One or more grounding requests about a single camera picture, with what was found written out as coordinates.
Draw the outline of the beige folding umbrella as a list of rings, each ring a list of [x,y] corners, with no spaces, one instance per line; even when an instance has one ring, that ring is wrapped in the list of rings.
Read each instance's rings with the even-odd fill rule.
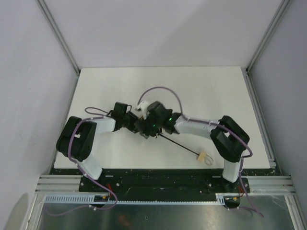
[[[190,138],[184,140],[186,134],[178,131],[176,125],[183,121],[181,114],[174,113],[163,117],[164,123],[161,133],[156,137],[154,153],[158,154],[158,158],[165,162],[169,168],[191,168],[192,161],[204,162],[212,165],[214,160],[203,149],[202,145],[197,144]]]

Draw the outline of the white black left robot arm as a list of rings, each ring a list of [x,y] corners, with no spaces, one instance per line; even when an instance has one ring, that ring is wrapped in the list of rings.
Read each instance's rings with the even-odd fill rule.
[[[76,164],[84,176],[98,180],[103,169],[91,154],[94,138],[98,134],[115,132],[126,128],[132,133],[140,133],[135,126],[139,118],[128,111],[128,104],[116,102],[114,108],[106,115],[91,113],[95,117],[81,119],[69,117],[57,143],[56,150]]]

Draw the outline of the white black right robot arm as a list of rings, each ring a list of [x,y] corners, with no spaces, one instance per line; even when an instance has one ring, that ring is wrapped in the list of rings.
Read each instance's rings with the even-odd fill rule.
[[[238,182],[242,155],[248,149],[249,135],[229,116],[217,121],[188,118],[183,113],[174,113],[159,102],[142,101],[136,110],[141,112],[139,131],[145,137],[155,137],[162,131],[172,134],[189,134],[210,139],[224,159],[223,180]]]

